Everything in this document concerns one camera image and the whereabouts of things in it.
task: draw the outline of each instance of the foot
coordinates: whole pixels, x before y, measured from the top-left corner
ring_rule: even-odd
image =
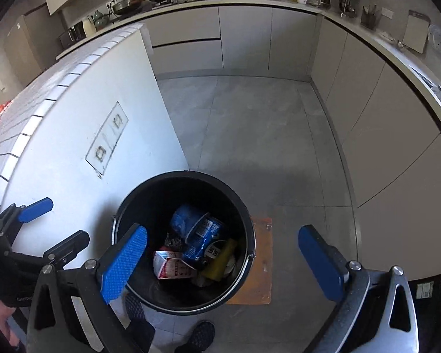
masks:
[[[128,293],[125,299],[127,316],[131,321],[144,320],[145,314],[142,303],[133,293]]]
[[[186,345],[191,345],[196,350],[205,351],[214,341],[216,330],[209,321],[201,321],[193,330]]]

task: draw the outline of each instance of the bolt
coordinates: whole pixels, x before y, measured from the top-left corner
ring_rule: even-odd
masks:
[[[396,275],[402,276],[403,275],[403,269],[400,268],[398,265],[394,265],[394,267],[392,268],[392,270],[394,271],[394,273]]]
[[[96,267],[96,260],[89,259],[89,260],[85,261],[84,266],[86,269],[93,269],[94,267]]]
[[[352,260],[349,262],[349,267],[352,271],[360,271],[362,268],[362,265],[359,261]]]
[[[45,266],[42,267],[42,273],[44,274],[48,274],[52,272],[52,265],[47,264]]]

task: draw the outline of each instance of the power outlet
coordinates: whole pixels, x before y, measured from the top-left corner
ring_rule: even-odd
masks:
[[[392,19],[392,17],[394,16],[394,12],[393,11],[391,11],[391,10],[389,10],[389,9],[387,9],[387,8],[382,8],[382,15],[383,16],[386,16],[386,17],[389,17],[390,19]]]

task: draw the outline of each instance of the black bucket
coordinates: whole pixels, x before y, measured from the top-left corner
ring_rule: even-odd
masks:
[[[232,239],[238,241],[234,270],[208,287],[196,287],[189,279],[158,280],[154,274],[154,252],[165,241],[173,213],[184,203],[210,212],[228,225]],[[113,244],[134,223],[147,229],[148,244],[127,287],[156,311],[178,315],[204,313],[231,298],[245,282],[255,254],[255,230],[242,200],[219,179],[195,171],[175,171],[145,181],[119,207]]]

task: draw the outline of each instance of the kitchen countertop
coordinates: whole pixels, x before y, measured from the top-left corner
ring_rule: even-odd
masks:
[[[353,33],[355,36],[359,37],[363,41],[365,41],[371,48],[376,50],[378,53],[382,54],[387,62],[392,63],[398,70],[402,72],[405,77],[418,89],[418,91],[423,95],[423,97],[427,100],[433,111],[436,113],[438,118],[441,120],[441,102],[438,97],[433,93],[433,91],[429,88],[429,86],[424,82],[424,80],[417,74],[419,72],[435,85],[441,86],[441,80],[417,57],[415,57],[410,51],[406,49],[399,49],[394,44],[389,43],[384,40],[381,36],[379,36],[376,32],[373,32],[367,28],[359,25],[359,19],[349,19],[347,17],[341,17],[338,12],[334,12],[332,10],[324,10],[320,8],[316,8],[306,4],[298,4],[286,0],[204,0],[204,1],[194,1],[176,5],[170,5],[164,8],[158,8],[152,11],[148,11],[145,13],[136,14],[132,17],[129,17],[123,21],[115,23],[111,26],[108,26],[100,31],[98,31],[94,36],[88,37],[72,47],[66,49],[64,52],[59,54],[56,59],[59,60],[67,54],[71,53],[75,49],[84,45],[85,43],[92,41],[93,39],[115,30],[117,28],[123,27],[130,23],[134,23],[136,21],[141,21],[143,19],[149,18],[154,15],[178,11],[187,8],[194,7],[203,7],[203,6],[218,6],[218,5],[228,5],[228,4],[249,4],[249,5],[263,5],[263,6],[271,6],[271,7],[284,7],[289,9],[297,9],[300,11],[309,11],[315,14],[320,14],[328,20],[341,25],[348,32]]]

